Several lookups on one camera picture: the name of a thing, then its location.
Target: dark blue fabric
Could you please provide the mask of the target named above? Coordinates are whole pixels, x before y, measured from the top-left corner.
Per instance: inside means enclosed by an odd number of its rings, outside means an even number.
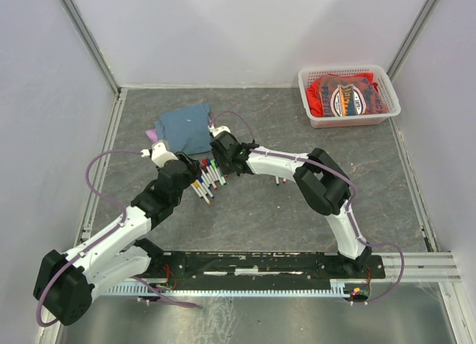
[[[183,151],[189,155],[209,152],[210,106],[198,104],[166,112],[155,122],[159,140],[169,143],[170,151]]]

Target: red cloth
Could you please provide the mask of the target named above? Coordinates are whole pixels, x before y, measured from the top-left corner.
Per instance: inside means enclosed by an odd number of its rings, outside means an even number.
[[[355,75],[349,75],[340,78],[353,78],[353,77],[364,77],[367,78],[369,82],[372,83],[373,87],[377,92],[379,92],[379,85],[376,82],[373,82],[373,73],[359,73]],[[306,96],[307,96],[307,103],[309,104],[309,109],[311,111],[311,115],[314,117],[323,117],[324,113],[322,110],[322,102],[321,102],[321,92],[319,86],[319,79],[317,78],[314,82],[312,82],[311,86],[306,89]]]

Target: white basket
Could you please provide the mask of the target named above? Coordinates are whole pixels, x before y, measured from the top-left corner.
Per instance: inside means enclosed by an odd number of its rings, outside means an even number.
[[[388,107],[387,114],[373,114],[373,115],[357,115],[344,117],[315,117],[312,116],[309,110],[309,104],[306,97],[306,89],[317,78],[325,74],[336,75],[354,75],[358,73],[373,73],[373,81],[379,84],[379,94],[382,101]],[[387,73],[382,67],[378,65],[353,65],[347,67],[316,67],[304,69],[298,74],[300,95],[303,98],[304,108],[306,109],[307,117],[311,122],[311,126],[317,129],[323,127],[338,127],[338,126],[359,126],[359,125],[376,125],[383,120],[396,116],[400,113],[399,99],[396,97],[392,82]]]

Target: basket rim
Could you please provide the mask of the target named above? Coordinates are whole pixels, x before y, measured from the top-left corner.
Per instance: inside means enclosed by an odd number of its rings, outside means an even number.
[[[394,117],[400,114],[400,111],[402,108],[400,107],[400,102],[399,98],[397,97],[395,93],[395,89],[393,88],[393,84],[390,81],[390,78],[388,77],[387,73],[385,72],[384,68],[382,68],[380,65],[377,64],[366,64],[366,65],[322,65],[322,66],[316,66],[316,67],[308,67],[301,69],[299,73],[297,74],[297,83],[299,85],[299,91],[301,95],[301,99],[303,100],[303,107],[306,110],[307,117],[315,122],[323,122],[323,121],[340,121],[344,120],[344,117],[337,117],[337,116],[332,116],[332,117],[316,117],[311,114],[311,109],[309,107],[309,103],[307,102],[307,96],[306,96],[306,88],[304,87],[304,81],[303,81],[303,74],[304,73],[309,73],[312,71],[328,71],[334,70],[334,71],[345,71],[347,69],[357,69],[357,68],[366,68],[366,69],[373,69],[374,73],[378,72],[381,75],[379,75],[381,78],[384,80],[384,84],[387,86],[388,93],[390,94],[390,98],[393,101],[393,105],[395,106],[395,110],[392,112],[388,112],[387,114],[372,114],[372,115],[356,115],[356,116],[346,116],[345,120],[358,120],[358,119],[370,119],[370,118],[381,118],[381,119],[386,119],[388,117]]]

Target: robotic arm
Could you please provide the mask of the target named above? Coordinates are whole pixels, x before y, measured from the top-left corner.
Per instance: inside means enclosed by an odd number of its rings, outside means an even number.
[[[344,270],[347,267],[349,273],[359,272],[366,266],[371,249],[358,241],[358,238],[364,238],[360,233],[355,234],[349,222],[348,216],[353,217],[352,210],[346,210],[349,186],[331,173],[305,162],[313,160],[345,176],[325,151],[315,149],[309,154],[275,152],[254,142],[239,143],[225,126],[212,127],[210,133],[213,136],[212,153],[225,174],[266,174],[295,181],[307,204],[329,222],[337,239],[340,266]],[[146,240],[138,240],[128,250],[121,251],[172,215],[181,202],[184,189],[201,175],[198,161],[182,152],[169,152],[163,142],[143,150],[142,156],[151,158],[157,166],[158,176],[127,207],[125,222],[115,219],[88,241],[63,254],[52,250],[42,260],[33,292],[37,299],[55,273],[72,258],[80,256],[56,280],[43,303],[64,325],[76,322],[102,292],[124,279],[146,272],[152,266],[151,259],[164,255]],[[117,231],[85,251],[118,224]]]

